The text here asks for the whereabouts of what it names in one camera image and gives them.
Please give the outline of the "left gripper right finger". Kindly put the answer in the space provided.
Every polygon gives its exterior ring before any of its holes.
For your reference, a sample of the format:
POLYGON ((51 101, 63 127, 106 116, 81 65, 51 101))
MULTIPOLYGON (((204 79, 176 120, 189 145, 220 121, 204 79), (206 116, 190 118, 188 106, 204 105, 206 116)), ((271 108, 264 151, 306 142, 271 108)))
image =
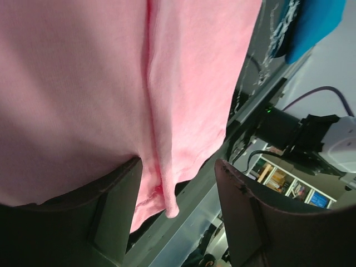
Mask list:
POLYGON ((224 160, 216 183, 232 266, 332 266, 332 217, 285 197, 224 160))

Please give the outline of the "pink t shirt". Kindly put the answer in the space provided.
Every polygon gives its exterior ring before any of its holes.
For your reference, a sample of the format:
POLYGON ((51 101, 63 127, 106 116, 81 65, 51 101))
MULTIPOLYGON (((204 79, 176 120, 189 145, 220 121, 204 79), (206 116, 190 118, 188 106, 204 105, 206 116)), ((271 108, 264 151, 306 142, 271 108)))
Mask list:
POLYGON ((260 1, 2 1, 1 203, 139 157, 131 230, 222 145, 260 1))

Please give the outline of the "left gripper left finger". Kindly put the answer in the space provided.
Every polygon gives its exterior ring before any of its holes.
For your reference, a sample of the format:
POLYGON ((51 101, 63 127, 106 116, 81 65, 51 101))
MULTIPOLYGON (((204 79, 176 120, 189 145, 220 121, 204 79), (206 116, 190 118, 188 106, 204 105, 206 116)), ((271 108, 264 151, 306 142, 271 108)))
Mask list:
POLYGON ((122 263, 142 175, 136 157, 89 184, 16 211, 37 263, 122 263))

